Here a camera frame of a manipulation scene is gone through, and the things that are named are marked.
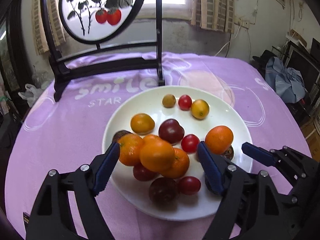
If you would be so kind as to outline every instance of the table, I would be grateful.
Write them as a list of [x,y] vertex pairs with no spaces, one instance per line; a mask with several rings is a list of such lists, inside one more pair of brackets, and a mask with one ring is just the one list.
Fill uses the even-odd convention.
[[[123,57],[155,58],[155,53],[88,56],[71,62],[73,68]],[[267,150],[287,145],[308,156],[310,151],[289,110],[258,71],[239,59],[163,54],[167,85],[186,85],[217,95],[244,119],[256,146]],[[14,145],[5,182],[9,221],[25,237],[22,213],[30,214],[39,188],[51,169],[76,170],[101,154],[102,135],[112,113],[135,93],[157,85],[155,70],[102,74],[72,80],[61,100],[53,100],[53,85],[42,94],[26,118]],[[265,169],[276,188],[288,193],[290,184],[274,168],[254,161],[252,172]],[[76,208],[70,206],[77,232],[86,236]],[[116,240],[202,239],[212,216],[187,222],[150,217],[131,206],[108,183],[96,198]],[[239,232],[235,226],[232,235]]]

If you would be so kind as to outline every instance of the beige curtain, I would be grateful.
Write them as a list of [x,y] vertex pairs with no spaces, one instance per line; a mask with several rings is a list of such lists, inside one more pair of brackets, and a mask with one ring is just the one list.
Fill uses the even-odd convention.
[[234,0],[193,0],[192,25],[233,33],[233,18]]
[[[54,44],[59,46],[66,39],[63,33],[62,24],[58,12],[58,0],[47,0],[51,34]],[[48,51],[48,44],[44,35],[44,27],[42,24],[40,0],[32,0],[31,9],[32,32],[37,55]]]

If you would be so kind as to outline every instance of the white plastic bag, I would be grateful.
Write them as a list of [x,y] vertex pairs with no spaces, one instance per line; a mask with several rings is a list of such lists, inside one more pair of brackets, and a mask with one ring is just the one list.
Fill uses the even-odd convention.
[[18,95],[22,99],[27,100],[28,105],[32,107],[42,93],[43,90],[41,88],[36,88],[34,85],[26,84],[26,91],[18,92]]

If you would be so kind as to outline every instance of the cardboard box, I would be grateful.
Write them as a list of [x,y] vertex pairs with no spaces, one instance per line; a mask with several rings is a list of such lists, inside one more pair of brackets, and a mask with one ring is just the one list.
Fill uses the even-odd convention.
[[320,114],[309,124],[301,127],[302,134],[306,139],[311,156],[317,162],[320,161]]

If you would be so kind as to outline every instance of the tangerine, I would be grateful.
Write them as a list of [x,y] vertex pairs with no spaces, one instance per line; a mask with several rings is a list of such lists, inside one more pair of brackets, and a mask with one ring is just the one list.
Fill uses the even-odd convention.
[[145,143],[140,150],[140,161],[144,167],[153,172],[170,168],[174,161],[174,150],[170,143],[160,139]]
[[229,127],[219,125],[212,128],[206,135],[204,142],[214,154],[223,154],[233,141],[233,133]]
[[145,143],[152,142],[153,140],[161,140],[161,138],[154,134],[148,134],[143,138]]
[[140,149],[144,145],[143,139],[136,134],[128,133],[122,136],[120,144],[119,161],[126,166],[135,166],[140,163]]
[[152,132],[155,121],[148,114],[136,114],[131,118],[130,126],[135,133],[145,135]]
[[188,154],[181,149],[174,148],[174,161],[172,166],[169,169],[160,172],[160,174],[170,179],[181,178],[186,174],[189,165],[190,160]]

